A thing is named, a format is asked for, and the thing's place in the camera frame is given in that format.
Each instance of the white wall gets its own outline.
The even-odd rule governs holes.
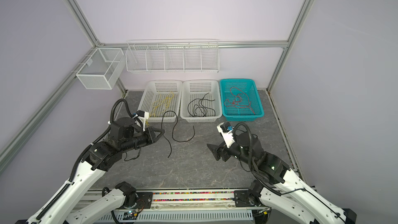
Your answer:
[[[91,48],[62,0],[0,0],[0,149]],[[1,223],[36,212],[107,127],[120,97],[76,80],[0,176]]]
[[[304,0],[77,0],[105,43],[287,40]]]
[[[78,80],[0,177],[1,223],[27,219],[68,179],[82,150],[107,128],[113,90],[87,90]]]
[[[220,72],[214,73],[142,73],[122,72],[121,79],[129,90],[143,90],[152,80],[195,80],[249,78],[257,88],[266,88],[282,54],[280,47],[263,48],[224,48],[220,49]]]
[[[62,0],[0,0],[0,149],[91,48]]]
[[[271,92],[309,184],[359,224],[398,217],[397,19],[397,0],[316,0]]]

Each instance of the white wire shelf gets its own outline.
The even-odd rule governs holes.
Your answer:
[[[216,40],[185,40],[173,44],[129,40],[126,51],[127,71],[132,73],[151,72],[218,72],[219,53]]]

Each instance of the yellow wire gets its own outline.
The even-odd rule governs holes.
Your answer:
[[[165,97],[162,101],[161,101],[160,99],[157,100],[157,101],[154,101],[154,102],[152,103],[152,111],[149,113],[149,118],[150,118],[150,117],[156,117],[156,109],[157,109],[158,107],[163,106],[163,105],[164,105],[164,111],[161,112],[161,114],[167,112],[167,110],[168,110],[168,108],[170,107],[170,104],[171,104],[171,102],[172,102],[172,98],[174,98],[174,93],[173,93],[173,92],[170,92],[170,93],[168,93],[168,94],[166,95],[166,97]]]

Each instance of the white plastic basket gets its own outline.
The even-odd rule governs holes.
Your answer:
[[[199,108],[199,106],[208,107],[206,108],[207,112],[205,112],[203,107]],[[214,122],[221,115],[220,87],[217,81],[194,80],[186,81],[182,84],[181,118],[188,122]]]
[[[178,115],[181,102],[181,88],[181,81],[150,81],[145,88],[138,109],[149,112],[150,117],[148,122],[162,122],[163,114],[170,110],[176,112]],[[176,121],[176,115],[173,112],[167,112],[164,115],[163,122],[174,121]]]
[[[97,48],[76,73],[87,89],[112,89],[123,68],[126,57],[121,48]]]

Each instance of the blue plastic basket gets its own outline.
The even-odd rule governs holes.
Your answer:
[[[242,94],[236,88],[245,92],[249,99],[245,94]],[[220,91],[221,91],[221,105],[222,105],[222,114],[226,117],[228,121],[254,121],[256,118],[264,116],[264,109],[261,105],[260,96],[257,92],[256,84],[253,80],[250,79],[223,79],[220,81]],[[240,93],[242,101],[239,102],[239,105],[249,105],[249,100],[251,102],[250,106],[255,112],[251,111],[250,108],[236,108],[236,107],[226,107],[225,105],[231,105],[228,101],[233,102],[236,98],[235,95]]]

